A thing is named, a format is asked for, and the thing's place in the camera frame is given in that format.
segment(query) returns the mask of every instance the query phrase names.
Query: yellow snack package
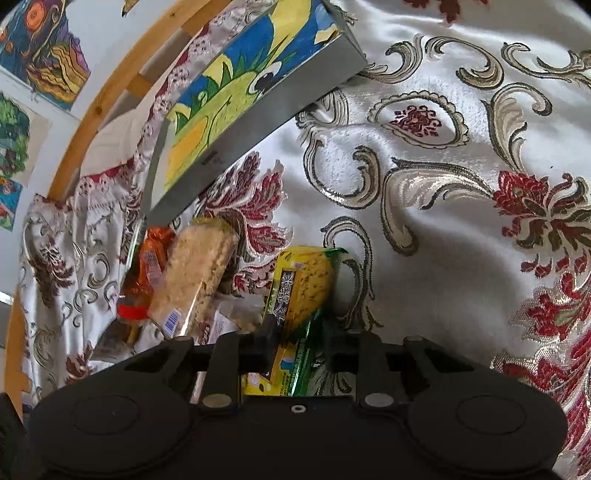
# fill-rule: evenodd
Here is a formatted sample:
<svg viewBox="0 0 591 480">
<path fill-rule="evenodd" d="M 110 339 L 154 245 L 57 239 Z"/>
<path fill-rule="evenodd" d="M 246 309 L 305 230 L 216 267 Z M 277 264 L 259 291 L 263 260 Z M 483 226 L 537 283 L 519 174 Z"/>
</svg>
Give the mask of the yellow snack package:
<svg viewBox="0 0 591 480">
<path fill-rule="evenodd" d="M 265 314 L 277 317 L 280 344 L 269 373 L 243 378 L 244 394 L 293 394 L 290 377 L 297 361 L 300 333 L 305 330 L 301 327 L 330 298 L 339 257 L 344 252 L 341 248 L 291 247 L 279 254 Z"/>
</svg>

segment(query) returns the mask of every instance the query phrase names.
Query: rice cracker bar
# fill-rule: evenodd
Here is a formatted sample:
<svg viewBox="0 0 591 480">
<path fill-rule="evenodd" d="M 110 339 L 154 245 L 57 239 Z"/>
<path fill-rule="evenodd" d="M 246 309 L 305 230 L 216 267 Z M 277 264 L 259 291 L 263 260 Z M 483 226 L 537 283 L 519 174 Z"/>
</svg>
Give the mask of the rice cracker bar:
<svg viewBox="0 0 591 480">
<path fill-rule="evenodd" d="M 148 310 L 166 338 L 191 335 L 207 318 L 238 240 L 219 218 L 196 219 L 178 236 Z"/>
</svg>

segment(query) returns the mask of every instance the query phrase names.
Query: cardboard box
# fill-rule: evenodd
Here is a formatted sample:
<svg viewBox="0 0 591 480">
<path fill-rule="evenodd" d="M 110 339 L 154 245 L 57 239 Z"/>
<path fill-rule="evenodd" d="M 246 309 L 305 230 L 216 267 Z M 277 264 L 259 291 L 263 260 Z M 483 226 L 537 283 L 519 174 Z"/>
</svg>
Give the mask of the cardboard box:
<svg viewBox="0 0 591 480">
<path fill-rule="evenodd" d="M 278 0 L 173 106 L 148 226 L 170 223 L 257 143 L 365 67 L 330 4 Z"/>
</svg>

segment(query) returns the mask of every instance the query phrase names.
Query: barcode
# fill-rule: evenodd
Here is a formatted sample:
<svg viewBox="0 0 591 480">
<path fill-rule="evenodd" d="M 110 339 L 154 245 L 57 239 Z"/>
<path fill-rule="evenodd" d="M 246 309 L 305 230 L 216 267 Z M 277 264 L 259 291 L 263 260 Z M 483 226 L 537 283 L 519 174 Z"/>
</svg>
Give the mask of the barcode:
<svg viewBox="0 0 591 480">
<path fill-rule="evenodd" d="M 172 337 L 174 335 L 174 329 L 177 327 L 177 323 L 181 318 L 181 313 L 178 310 L 173 310 L 168 315 L 166 322 L 164 322 L 164 333 L 168 337 Z"/>
</svg>

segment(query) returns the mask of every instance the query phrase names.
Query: paper poster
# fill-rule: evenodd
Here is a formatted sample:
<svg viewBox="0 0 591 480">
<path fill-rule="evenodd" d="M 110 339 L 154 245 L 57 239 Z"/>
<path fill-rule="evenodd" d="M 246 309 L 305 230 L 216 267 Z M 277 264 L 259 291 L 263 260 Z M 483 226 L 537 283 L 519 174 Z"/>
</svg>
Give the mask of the paper poster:
<svg viewBox="0 0 591 480">
<path fill-rule="evenodd" d="M 129 13 L 129 11 L 136 6 L 139 0 L 125 0 L 123 5 L 123 11 L 121 12 L 121 16 L 124 17 Z"/>
<path fill-rule="evenodd" d="M 21 192 L 20 183 L 0 177 L 0 228 L 9 232 L 12 232 L 14 227 L 14 217 L 17 214 Z"/>
<path fill-rule="evenodd" d="M 0 92 L 0 178 L 28 185 L 51 123 Z"/>
<path fill-rule="evenodd" d="M 165 189 L 258 98 L 338 32 L 320 0 L 279 0 L 231 42 L 168 115 L 176 134 Z"/>
<path fill-rule="evenodd" d="M 65 110 L 90 76 L 80 40 L 69 30 L 71 2 L 25 0 L 0 32 L 0 66 Z"/>
</svg>

